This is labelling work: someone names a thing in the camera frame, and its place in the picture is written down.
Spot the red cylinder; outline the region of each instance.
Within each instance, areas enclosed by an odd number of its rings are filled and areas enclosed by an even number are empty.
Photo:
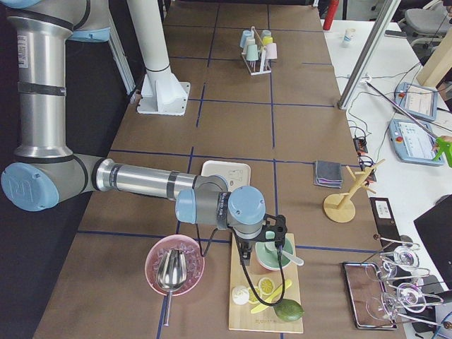
[[[328,12],[325,17],[325,22],[323,22],[323,30],[330,30],[331,24],[333,23],[334,15],[339,7],[339,0],[331,0],[330,6],[328,7]]]

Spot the green clip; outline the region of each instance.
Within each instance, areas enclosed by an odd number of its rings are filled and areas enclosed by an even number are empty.
[[[436,144],[438,145],[438,153],[433,158],[433,160],[438,160],[439,157],[444,153],[447,159],[447,164],[452,167],[452,144],[445,142],[441,138],[436,138]]]

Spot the white plate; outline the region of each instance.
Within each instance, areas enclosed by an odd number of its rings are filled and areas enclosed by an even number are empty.
[[[220,175],[225,178],[232,192],[242,186],[248,186],[251,181],[251,168],[247,164],[209,160],[204,162],[201,175]]]

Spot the folded cloth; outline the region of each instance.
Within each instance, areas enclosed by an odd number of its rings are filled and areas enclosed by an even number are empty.
[[[314,185],[340,189],[342,182],[340,163],[322,160],[314,163]]]

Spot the white desk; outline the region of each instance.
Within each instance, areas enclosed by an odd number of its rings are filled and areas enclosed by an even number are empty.
[[[361,53],[373,24],[373,22],[335,20],[331,30],[325,32],[328,50],[337,77],[347,76],[352,73],[356,60]],[[347,28],[354,28],[356,32],[348,47],[344,47],[342,41],[345,29]],[[400,30],[397,23],[390,23],[388,29]],[[393,93],[403,75],[394,78],[376,77],[394,76],[398,73],[406,72],[418,62],[418,58],[406,39],[383,37],[369,62],[367,74],[375,78],[372,80],[372,84],[381,92]],[[409,72],[403,81],[418,83],[415,76],[420,67],[419,65]],[[338,78],[337,81],[339,89],[342,92],[347,83],[347,79]],[[377,151],[382,143],[388,123],[393,117],[394,110],[382,97],[365,93],[360,94],[355,102],[353,102],[358,93],[362,91],[376,94],[365,84],[359,84],[348,105],[347,118],[355,121],[364,130],[364,123],[352,117],[349,113],[366,121],[368,131],[371,133],[367,137],[367,148],[369,156],[376,161]],[[447,108],[441,98],[439,100],[439,107]],[[404,119],[404,116],[401,114],[396,114],[395,117]],[[452,115],[447,112],[438,111],[438,117],[435,122],[452,129]],[[452,134],[439,127],[432,127],[434,133],[437,135]],[[413,220],[429,210],[438,198],[452,193],[452,169],[447,165],[430,167],[401,162],[396,156],[387,135],[380,149],[379,159],[386,159],[386,161],[376,172],[377,183],[371,186],[372,189],[377,191],[377,194],[369,193],[369,196],[388,198],[399,234],[406,234],[414,242],[422,244]],[[443,279],[439,275],[427,251],[422,247],[418,254],[420,256],[420,266],[429,268],[432,274],[439,281],[442,281]],[[408,338],[414,338],[414,332],[411,326],[406,326],[405,330]]]

